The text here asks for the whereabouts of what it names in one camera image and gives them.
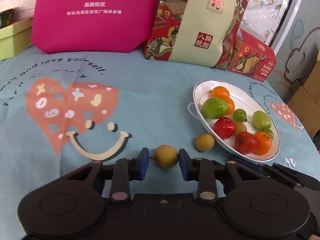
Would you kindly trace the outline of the tan longan fruit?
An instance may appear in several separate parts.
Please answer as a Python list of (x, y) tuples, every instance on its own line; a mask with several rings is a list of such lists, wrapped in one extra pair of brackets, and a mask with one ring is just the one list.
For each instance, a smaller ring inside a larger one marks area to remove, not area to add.
[(160, 168), (172, 168), (178, 163), (178, 152), (170, 145), (158, 146), (151, 157)]
[(211, 134), (204, 133), (195, 140), (195, 146), (200, 152), (208, 152), (215, 145), (215, 139)]

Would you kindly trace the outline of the red pomegranate-like fruit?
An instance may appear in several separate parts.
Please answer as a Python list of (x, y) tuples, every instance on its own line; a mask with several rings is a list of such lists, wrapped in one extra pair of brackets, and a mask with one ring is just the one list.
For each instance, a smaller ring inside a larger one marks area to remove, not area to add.
[(253, 134), (244, 131), (235, 138), (234, 148), (236, 151), (247, 155), (253, 153), (256, 150), (257, 145), (258, 141), (256, 137)]

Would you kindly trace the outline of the red apple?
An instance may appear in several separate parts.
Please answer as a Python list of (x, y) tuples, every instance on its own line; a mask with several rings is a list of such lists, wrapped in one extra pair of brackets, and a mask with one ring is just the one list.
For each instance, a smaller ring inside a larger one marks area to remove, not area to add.
[(230, 138), (235, 129), (235, 123), (231, 118), (223, 117), (217, 120), (213, 126), (213, 131), (223, 140)]

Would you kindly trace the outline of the large green guava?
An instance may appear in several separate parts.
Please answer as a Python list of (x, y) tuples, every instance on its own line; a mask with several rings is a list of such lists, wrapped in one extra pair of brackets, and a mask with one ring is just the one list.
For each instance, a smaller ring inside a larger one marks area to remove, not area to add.
[(227, 103), (218, 97), (208, 98), (202, 105), (202, 113), (207, 119), (220, 119), (227, 111)]

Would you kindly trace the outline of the orange tangerine with stem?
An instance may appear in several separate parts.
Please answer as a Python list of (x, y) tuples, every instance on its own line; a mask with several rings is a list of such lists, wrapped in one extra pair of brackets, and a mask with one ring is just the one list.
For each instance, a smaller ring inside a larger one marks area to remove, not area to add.
[(234, 101), (230, 97), (223, 97), (224, 102), (227, 104), (228, 110), (225, 116), (231, 115), (235, 110)]

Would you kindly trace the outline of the orange tangerine plate front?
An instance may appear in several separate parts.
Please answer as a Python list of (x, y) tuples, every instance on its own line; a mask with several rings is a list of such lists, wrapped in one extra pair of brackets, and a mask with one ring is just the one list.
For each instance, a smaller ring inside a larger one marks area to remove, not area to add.
[(267, 154), (272, 146), (271, 137), (263, 131), (255, 133), (254, 136), (257, 139), (257, 148), (254, 150), (254, 153), (257, 155)]

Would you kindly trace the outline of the light green plum fruit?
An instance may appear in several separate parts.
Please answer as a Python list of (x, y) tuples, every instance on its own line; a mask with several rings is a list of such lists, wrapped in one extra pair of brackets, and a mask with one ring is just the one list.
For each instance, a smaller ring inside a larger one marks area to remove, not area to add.
[(262, 131), (266, 128), (271, 128), (272, 123), (269, 116), (262, 111), (255, 111), (252, 115), (252, 124), (257, 131)]

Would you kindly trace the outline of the tan longan on plate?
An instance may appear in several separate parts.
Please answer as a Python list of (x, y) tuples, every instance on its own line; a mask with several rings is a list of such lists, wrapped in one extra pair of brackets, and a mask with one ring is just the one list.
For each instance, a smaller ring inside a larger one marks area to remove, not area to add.
[(242, 122), (235, 122), (233, 135), (237, 137), (242, 132), (247, 132), (246, 125)]

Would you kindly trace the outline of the orange tangerine on plate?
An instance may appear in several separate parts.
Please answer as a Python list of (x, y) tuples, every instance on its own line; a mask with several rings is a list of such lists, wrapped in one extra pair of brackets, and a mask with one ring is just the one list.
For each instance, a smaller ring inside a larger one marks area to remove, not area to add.
[(230, 97), (228, 89), (222, 86), (217, 86), (212, 89), (210, 92), (211, 97), (217, 97), (217, 98), (228, 98)]

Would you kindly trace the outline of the white oval plate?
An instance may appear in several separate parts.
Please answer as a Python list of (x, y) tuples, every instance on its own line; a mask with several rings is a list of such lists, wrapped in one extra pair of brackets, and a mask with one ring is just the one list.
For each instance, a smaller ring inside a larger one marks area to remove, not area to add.
[(193, 88), (198, 119), (216, 142), (233, 155), (258, 163), (279, 154), (274, 121), (261, 104), (230, 83), (204, 80)]

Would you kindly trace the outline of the light blue printed tablecloth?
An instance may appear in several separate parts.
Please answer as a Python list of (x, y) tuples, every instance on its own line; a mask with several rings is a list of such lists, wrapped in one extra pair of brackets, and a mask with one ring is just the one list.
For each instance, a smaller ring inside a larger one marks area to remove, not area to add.
[(200, 153), (193, 107), (203, 80), (230, 83), (268, 112), (280, 136), (276, 163), (319, 177), (319, 153), (267, 82), (131, 53), (46, 55), (30, 47), (1, 62), (1, 239), (22, 239), (17, 207), (29, 192), (93, 160), (107, 164), (160, 145)]

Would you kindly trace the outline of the red patterned gift bag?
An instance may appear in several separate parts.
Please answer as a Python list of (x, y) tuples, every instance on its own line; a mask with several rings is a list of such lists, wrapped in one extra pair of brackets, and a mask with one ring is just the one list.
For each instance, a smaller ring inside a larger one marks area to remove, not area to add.
[(148, 60), (225, 70), (249, 0), (159, 0)]

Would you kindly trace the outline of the white framed window door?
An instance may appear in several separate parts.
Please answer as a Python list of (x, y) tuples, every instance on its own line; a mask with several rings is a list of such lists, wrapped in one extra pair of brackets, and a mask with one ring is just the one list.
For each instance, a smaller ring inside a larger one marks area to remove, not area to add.
[(240, 29), (278, 53), (301, 3), (302, 0), (249, 0)]

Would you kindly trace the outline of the light green gift box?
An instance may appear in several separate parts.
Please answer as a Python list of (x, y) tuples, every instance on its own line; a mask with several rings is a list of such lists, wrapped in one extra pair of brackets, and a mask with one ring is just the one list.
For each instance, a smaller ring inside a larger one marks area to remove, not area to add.
[(33, 18), (25, 18), (1, 29), (1, 60), (15, 57), (31, 44)]

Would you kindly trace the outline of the green instant noodle bowl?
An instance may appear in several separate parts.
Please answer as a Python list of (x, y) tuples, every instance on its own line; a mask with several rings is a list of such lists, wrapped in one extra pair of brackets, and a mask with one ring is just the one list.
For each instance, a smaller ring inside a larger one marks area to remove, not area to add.
[(5, 28), (16, 20), (18, 7), (10, 8), (0, 13), (0, 28)]

